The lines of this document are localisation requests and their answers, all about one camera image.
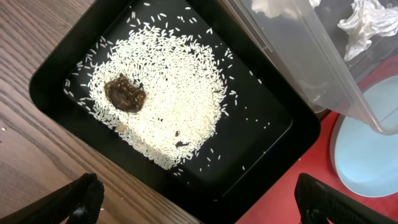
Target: wood grain surface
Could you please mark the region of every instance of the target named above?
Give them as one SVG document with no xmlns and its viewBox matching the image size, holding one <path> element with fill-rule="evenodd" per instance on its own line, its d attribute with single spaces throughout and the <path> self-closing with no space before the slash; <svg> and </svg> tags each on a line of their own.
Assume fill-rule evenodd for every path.
<svg viewBox="0 0 398 224">
<path fill-rule="evenodd" d="M 94 0 L 0 0 L 0 217 L 94 172 L 98 223 L 199 223 L 31 102 L 29 80 Z"/>
</svg>

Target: light blue plate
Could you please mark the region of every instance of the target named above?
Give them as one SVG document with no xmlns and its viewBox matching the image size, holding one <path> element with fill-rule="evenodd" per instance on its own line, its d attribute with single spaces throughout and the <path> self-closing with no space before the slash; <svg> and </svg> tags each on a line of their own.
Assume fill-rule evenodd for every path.
<svg viewBox="0 0 398 224">
<path fill-rule="evenodd" d="M 383 125 L 398 124 L 398 76 L 372 86 L 364 97 L 379 120 L 387 117 Z M 339 178 L 354 193 L 383 197 L 398 192 L 398 134 L 384 136 L 362 121 L 340 115 L 330 151 Z"/>
</svg>

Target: transparent plastic bin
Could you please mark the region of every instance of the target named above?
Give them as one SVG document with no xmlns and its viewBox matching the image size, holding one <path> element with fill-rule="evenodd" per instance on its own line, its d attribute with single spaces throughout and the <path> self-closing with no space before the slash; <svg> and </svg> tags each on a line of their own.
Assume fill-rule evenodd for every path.
<svg viewBox="0 0 398 224">
<path fill-rule="evenodd" d="M 398 100 L 384 99 L 386 109 L 375 113 L 363 95 L 398 75 L 398 35 L 375 35 L 369 49 L 344 62 L 348 35 L 337 24 L 352 15 L 353 0 L 322 0 L 315 9 L 308 0 L 223 1 L 301 96 L 361 120 L 378 133 L 398 133 Z"/>
</svg>

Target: black object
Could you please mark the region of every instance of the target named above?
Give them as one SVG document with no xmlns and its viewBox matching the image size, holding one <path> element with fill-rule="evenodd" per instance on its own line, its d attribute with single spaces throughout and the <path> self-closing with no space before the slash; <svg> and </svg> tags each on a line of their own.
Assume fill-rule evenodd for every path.
<svg viewBox="0 0 398 224">
<path fill-rule="evenodd" d="M 308 174 L 299 175 L 294 196 L 303 224 L 397 223 Z"/>
<path fill-rule="evenodd" d="M 94 224 L 104 200 L 104 185 L 95 174 L 79 179 L 2 219 L 1 224 Z"/>
<path fill-rule="evenodd" d="M 64 80 L 76 69 L 76 63 L 85 56 L 101 35 L 106 35 L 107 38 L 108 35 L 117 35 L 113 31 L 121 25 L 126 26 L 129 6 L 143 7 L 143 1 L 94 2 L 36 71 L 30 82 L 30 96 L 38 109 L 47 116 L 201 221 L 232 223 L 238 220 L 315 142 L 320 132 L 320 124 L 311 109 L 248 39 L 218 1 L 147 2 L 151 3 L 151 7 L 163 4 L 165 11 L 172 12 L 176 5 L 171 3 L 176 1 L 183 5 L 188 3 L 191 11 L 194 10 L 194 13 L 199 15 L 199 24 L 203 19 L 204 22 L 200 26 L 212 27 L 220 42 L 224 42 L 233 51 L 234 66 L 230 68 L 231 72 L 245 74 L 240 75 L 239 79 L 242 78 L 242 81 L 236 88 L 250 93 L 246 96 L 239 94 L 239 103 L 250 103 L 256 107 L 251 113 L 270 118 L 267 122 L 271 122 L 271 125 L 266 130 L 257 130 L 254 134 L 254 128 L 245 126 L 244 117 L 233 119 L 233 125 L 230 126 L 217 124 L 217 130 L 222 130 L 219 131 L 219 135 L 225 130 L 229 133 L 229 129 L 245 128 L 244 131 L 240 130 L 239 134 L 220 136 L 218 138 L 223 138 L 222 141 L 214 141 L 218 146 L 214 147 L 215 151 L 220 149 L 228 152 L 222 154 L 220 164 L 224 165 L 219 166 L 219 169 L 198 175 L 198 167 L 207 168 L 207 163 L 192 159 L 183 165 L 182 177 L 192 178 L 178 179 L 173 175 L 173 171 L 163 170 L 133 150 L 117 134 L 88 115 L 73 98 L 63 93 Z M 136 12 L 137 16 L 141 17 L 141 12 Z M 146 16 L 147 21 L 150 21 L 150 15 Z M 167 18 L 170 18 L 170 21 L 177 20 L 177 17 L 173 16 Z M 254 77 L 248 74 L 249 70 L 253 72 Z M 256 82 L 257 78 L 262 80 L 263 85 Z M 80 93 L 83 94 L 84 91 L 76 89 L 74 92 L 76 95 Z M 235 113 L 236 117 L 240 118 L 244 111 L 237 110 Z M 211 143 L 212 139 L 209 139 L 205 143 L 206 147 Z M 206 155 L 203 154 L 210 153 L 210 150 L 207 149 L 206 152 L 202 148 L 200 152 L 205 161 Z M 246 165 L 246 171 L 242 169 L 243 165 Z"/>
</svg>

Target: red mat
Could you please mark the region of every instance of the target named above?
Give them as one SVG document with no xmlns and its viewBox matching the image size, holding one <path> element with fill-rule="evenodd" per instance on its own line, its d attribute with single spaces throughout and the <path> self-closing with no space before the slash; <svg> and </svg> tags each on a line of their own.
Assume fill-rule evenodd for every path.
<svg viewBox="0 0 398 224">
<path fill-rule="evenodd" d="M 322 121 L 321 135 L 316 143 L 297 161 L 237 222 L 300 223 L 294 199 L 294 188 L 299 174 L 304 172 L 328 184 L 369 208 L 398 221 L 398 193 L 381 198 L 366 198 L 349 191 L 340 181 L 330 162 L 329 143 L 338 113 L 330 113 Z"/>
</svg>

